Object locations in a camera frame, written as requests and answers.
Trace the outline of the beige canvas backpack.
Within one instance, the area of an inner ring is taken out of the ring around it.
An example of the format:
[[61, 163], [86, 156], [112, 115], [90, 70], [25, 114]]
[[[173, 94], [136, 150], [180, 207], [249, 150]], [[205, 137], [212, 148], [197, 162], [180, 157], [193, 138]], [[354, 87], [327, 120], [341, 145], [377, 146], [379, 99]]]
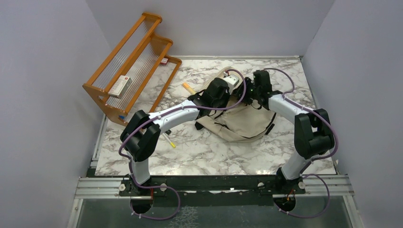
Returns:
[[197, 130], [207, 129], [222, 139], [235, 143], [253, 142], [267, 135], [275, 126], [274, 120], [277, 115], [275, 112], [264, 108], [258, 110], [253, 106], [256, 101], [253, 101], [252, 105], [238, 103], [240, 86], [243, 81], [234, 68], [228, 66], [222, 69], [207, 81], [201, 90], [207, 88], [213, 79], [223, 79], [224, 72], [236, 75], [241, 81], [240, 85], [230, 94], [228, 109], [202, 112], [204, 116], [196, 120], [195, 128]]

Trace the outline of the orange yellow highlighter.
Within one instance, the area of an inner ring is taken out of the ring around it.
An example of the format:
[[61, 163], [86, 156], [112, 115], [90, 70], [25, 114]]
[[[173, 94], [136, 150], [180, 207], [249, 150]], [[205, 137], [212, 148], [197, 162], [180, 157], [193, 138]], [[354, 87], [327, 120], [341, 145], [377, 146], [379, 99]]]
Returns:
[[191, 88], [187, 83], [182, 83], [182, 86], [191, 94], [194, 95], [196, 94], [195, 90]]

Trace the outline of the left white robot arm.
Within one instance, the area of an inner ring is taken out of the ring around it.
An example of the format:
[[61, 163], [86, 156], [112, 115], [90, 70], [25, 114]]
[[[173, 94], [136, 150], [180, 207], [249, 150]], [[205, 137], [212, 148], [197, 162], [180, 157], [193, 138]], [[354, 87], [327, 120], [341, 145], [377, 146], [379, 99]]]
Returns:
[[235, 76], [214, 78], [207, 88], [189, 96], [180, 104], [154, 113], [140, 110], [123, 130], [118, 153], [129, 159], [131, 188], [138, 195], [149, 190], [148, 159], [161, 134], [182, 123], [207, 116], [211, 111], [224, 111], [234, 88], [242, 83]]

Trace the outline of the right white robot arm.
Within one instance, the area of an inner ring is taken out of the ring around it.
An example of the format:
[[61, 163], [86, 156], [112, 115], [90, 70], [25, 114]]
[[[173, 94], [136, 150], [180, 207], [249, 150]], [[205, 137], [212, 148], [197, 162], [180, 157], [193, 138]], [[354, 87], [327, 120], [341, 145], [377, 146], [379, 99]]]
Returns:
[[269, 68], [255, 71], [253, 78], [247, 77], [233, 95], [248, 105], [257, 101], [260, 108], [273, 111], [294, 125], [296, 151], [275, 175], [274, 187], [280, 193], [286, 193], [297, 185], [300, 175], [312, 161], [319, 160], [336, 145], [327, 111], [304, 107], [286, 98], [286, 92], [273, 90]]

